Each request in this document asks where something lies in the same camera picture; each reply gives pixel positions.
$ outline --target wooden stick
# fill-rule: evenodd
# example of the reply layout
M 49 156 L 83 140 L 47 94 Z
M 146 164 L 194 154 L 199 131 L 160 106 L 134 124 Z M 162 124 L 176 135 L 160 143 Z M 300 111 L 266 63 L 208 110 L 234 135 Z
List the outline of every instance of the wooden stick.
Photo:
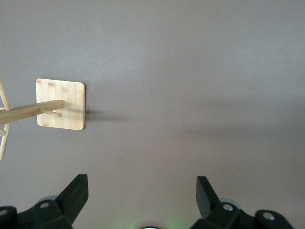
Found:
M 8 142 L 8 137 L 10 133 L 10 125 L 11 123 L 6 123 L 4 126 L 4 130 L 6 131 L 6 135 L 2 137 L 1 145 L 0 145 L 0 160 L 4 158 L 6 144 Z
M 6 95 L 5 89 L 3 87 L 1 77 L 0 77 L 0 96 L 1 96 L 2 102 L 4 104 L 5 110 L 9 111 L 11 109 L 11 107 L 10 107 L 9 99 Z
M 49 110 L 45 110 L 45 109 L 41 109 L 41 108 L 39 108 L 38 111 L 41 113 L 45 113 L 47 115 L 52 115 L 52 116 L 59 117 L 59 118 L 62 117 L 62 114 L 54 112 L 54 111 L 49 111 Z
M 52 100 L 38 104 L 32 104 L 27 106 L 14 107 L 10 111 L 0 111 L 0 125 L 15 122 L 24 118 L 40 115 L 39 108 L 45 110 L 57 110 L 64 106 L 63 100 Z

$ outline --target screw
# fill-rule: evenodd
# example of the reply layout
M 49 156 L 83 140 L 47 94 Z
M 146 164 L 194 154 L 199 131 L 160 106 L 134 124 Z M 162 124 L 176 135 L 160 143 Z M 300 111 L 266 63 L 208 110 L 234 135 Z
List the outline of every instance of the screw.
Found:
M 5 215 L 6 213 L 8 213 L 8 211 L 6 209 L 4 209 L 4 210 L 0 211 L 0 216 Z
M 49 203 L 43 203 L 43 204 L 40 204 L 40 208 L 47 208 L 49 206 Z
M 268 219 L 268 220 L 275 220 L 274 215 L 272 215 L 270 212 L 264 212 L 264 213 L 263 213 L 263 216 L 265 217 L 265 219 Z
M 233 207 L 229 204 L 224 204 L 223 205 L 223 208 L 226 210 L 226 211 L 233 211 Z

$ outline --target gray background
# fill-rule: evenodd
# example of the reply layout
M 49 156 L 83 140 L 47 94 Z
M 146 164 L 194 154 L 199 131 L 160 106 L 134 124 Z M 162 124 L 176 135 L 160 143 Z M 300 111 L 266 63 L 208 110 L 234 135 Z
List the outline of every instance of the gray background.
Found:
M 87 85 L 86 128 L 13 123 L 0 206 L 59 194 L 79 173 L 76 229 L 187 229 L 196 176 L 220 197 L 305 224 L 303 0 L 0 1 L 12 106 L 37 78 Z

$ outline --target bamboo board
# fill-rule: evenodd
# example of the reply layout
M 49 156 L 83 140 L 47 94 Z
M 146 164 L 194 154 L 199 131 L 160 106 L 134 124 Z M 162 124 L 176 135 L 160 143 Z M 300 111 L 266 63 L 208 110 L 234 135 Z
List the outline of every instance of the bamboo board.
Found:
M 36 99 L 38 103 L 50 100 L 64 101 L 63 108 L 54 110 L 62 114 L 61 117 L 37 115 L 38 125 L 70 130 L 82 130 L 85 127 L 85 84 L 37 79 Z

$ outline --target wooden structure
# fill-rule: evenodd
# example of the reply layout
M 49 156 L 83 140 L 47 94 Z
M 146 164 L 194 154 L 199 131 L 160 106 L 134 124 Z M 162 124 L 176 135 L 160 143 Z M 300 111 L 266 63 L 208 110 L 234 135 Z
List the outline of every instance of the wooden structure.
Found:
M 38 79 L 36 81 L 36 104 L 10 106 L 0 78 L 0 96 L 4 109 L 0 111 L 2 136 L 0 160 L 3 159 L 12 122 L 37 115 L 40 126 L 82 130 L 85 127 L 85 84 L 59 80 Z

